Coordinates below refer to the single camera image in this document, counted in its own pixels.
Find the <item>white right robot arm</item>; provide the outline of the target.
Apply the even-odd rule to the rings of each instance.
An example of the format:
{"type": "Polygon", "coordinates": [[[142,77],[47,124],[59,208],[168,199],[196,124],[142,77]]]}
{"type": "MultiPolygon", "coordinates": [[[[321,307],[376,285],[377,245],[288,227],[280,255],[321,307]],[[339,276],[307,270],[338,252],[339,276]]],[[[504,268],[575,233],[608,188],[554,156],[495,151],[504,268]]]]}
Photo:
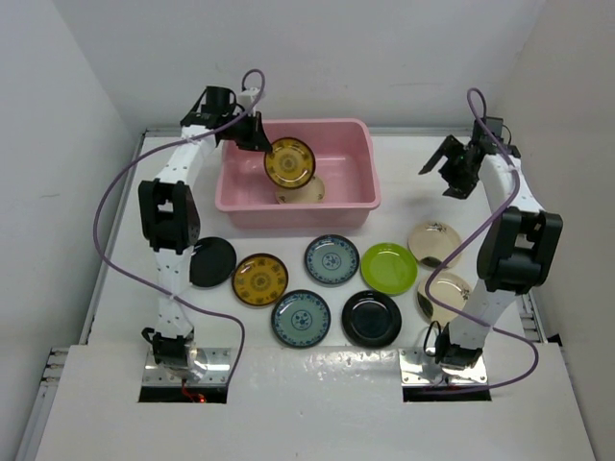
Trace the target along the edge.
{"type": "Polygon", "coordinates": [[[484,139],[462,144],[447,136],[420,172],[432,169],[448,185],[445,196],[464,200],[481,184],[491,207],[481,230],[478,282],[435,340],[436,363],[465,369],[477,363],[492,327],[515,299],[545,282],[563,220],[533,197],[519,158],[504,158],[484,139]]]}

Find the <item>yellow patterned plate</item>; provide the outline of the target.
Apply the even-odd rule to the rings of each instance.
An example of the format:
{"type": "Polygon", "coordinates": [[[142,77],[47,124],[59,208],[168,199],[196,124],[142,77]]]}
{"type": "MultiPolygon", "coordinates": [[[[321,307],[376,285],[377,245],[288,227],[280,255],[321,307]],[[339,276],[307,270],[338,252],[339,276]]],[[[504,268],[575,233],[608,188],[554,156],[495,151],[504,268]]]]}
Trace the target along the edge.
{"type": "Polygon", "coordinates": [[[277,256],[267,253],[246,256],[232,275],[235,296],[251,307],[276,303],[286,291],[288,282],[285,264],[277,256]]]}
{"type": "Polygon", "coordinates": [[[288,190],[306,186],[316,171],[315,154],[304,141],[295,137],[275,140],[263,163],[267,178],[274,185],[288,190]]]}

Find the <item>black plate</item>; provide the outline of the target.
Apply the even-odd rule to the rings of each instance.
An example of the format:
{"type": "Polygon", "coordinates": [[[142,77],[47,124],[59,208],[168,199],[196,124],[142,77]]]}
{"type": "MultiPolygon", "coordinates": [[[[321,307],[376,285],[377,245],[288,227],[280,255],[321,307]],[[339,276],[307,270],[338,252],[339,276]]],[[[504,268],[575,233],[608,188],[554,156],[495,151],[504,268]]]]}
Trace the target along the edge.
{"type": "Polygon", "coordinates": [[[391,345],[402,329],[402,314],[387,295],[371,290],[355,293],[344,304],[341,325],[355,346],[380,349],[391,345]]]}
{"type": "Polygon", "coordinates": [[[217,236],[200,238],[191,255],[189,281],[198,288],[218,286],[231,276],[236,263],[236,251],[228,240],[217,236]]]}

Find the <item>blue floral plate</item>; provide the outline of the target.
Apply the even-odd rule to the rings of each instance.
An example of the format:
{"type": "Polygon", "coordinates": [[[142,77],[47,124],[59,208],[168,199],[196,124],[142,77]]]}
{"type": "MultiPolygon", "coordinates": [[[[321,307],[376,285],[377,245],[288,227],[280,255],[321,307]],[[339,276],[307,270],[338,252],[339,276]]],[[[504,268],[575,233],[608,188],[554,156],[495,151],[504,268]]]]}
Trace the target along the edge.
{"type": "Polygon", "coordinates": [[[307,349],[321,343],[332,324],[326,301],[309,290],[284,294],[271,312],[270,325],[274,336],[283,345],[307,349]]]}
{"type": "Polygon", "coordinates": [[[360,255],[356,245],[339,234],[325,234],[313,239],[304,253],[307,274],[324,285],[346,283],[357,272],[360,255]]]}

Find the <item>green plate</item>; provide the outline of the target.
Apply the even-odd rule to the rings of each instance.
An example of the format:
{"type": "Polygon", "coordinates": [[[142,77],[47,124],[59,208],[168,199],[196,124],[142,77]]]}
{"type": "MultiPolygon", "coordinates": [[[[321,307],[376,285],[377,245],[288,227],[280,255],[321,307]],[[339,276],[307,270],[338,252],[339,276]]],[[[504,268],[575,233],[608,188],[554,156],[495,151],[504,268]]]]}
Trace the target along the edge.
{"type": "Polygon", "coordinates": [[[360,273],[370,288],[398,296],[413,286],[418,276],[418,263],[405,247],[382,242],[371,246],[362,255],[360,273]]]}

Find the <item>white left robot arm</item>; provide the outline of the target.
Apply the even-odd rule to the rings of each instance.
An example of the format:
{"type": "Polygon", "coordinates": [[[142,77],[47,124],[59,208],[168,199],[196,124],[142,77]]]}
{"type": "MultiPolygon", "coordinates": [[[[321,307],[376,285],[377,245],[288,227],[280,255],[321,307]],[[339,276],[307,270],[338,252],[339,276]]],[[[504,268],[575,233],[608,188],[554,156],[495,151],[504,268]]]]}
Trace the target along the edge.
{"type": "Polygon", "coordinates": [[[181,141],[170,159],[154,179],[138,186],[142,232],[154,252],[162,289],[156,326],[143,336],[156,363],[173,371],[188,371],[193,363],[194,326],[177,300],[189,286],[190,259],[201,231],[191,186],[222,140],[247,151],[271,150],[256,109],[262,94],[258,87],[244,86],[239,93],[206,87],[181,121],[181,141]]]}

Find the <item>beige plate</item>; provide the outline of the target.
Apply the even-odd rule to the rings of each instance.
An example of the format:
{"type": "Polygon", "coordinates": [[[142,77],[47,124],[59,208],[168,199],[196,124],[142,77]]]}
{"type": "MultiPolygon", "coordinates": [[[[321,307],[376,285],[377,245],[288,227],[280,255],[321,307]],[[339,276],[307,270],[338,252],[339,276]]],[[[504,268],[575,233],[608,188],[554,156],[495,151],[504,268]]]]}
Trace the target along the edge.
{"type": "MultiPolygon", "coordinates": [[[[436,321],[441,327],[451,322],[456,314],[434,304],[426,294],[428,277],[421,280],[417,288],[417,302],[428,323],[436,321]]],[[[430,285],[430,293],[440,302],[454,309],[463,310],[472,292],[471,286],[458,275],[445,271],[441,272],[430,285]]]]}
{"type": "Polygon", "coordinates": [[[275,198],[279,204],[318,204],[324,200],[325,195],[325,184],[318,176],[312,177],[303,187],[278,188],[275,192],[275,198]]]}
{"type": "Polygon", "coordinates": [[[437,268],[461,242],[453,227],[439,221],[417,225],[407,239],[408,248],[415,259],[430,269],[437,268]]]}

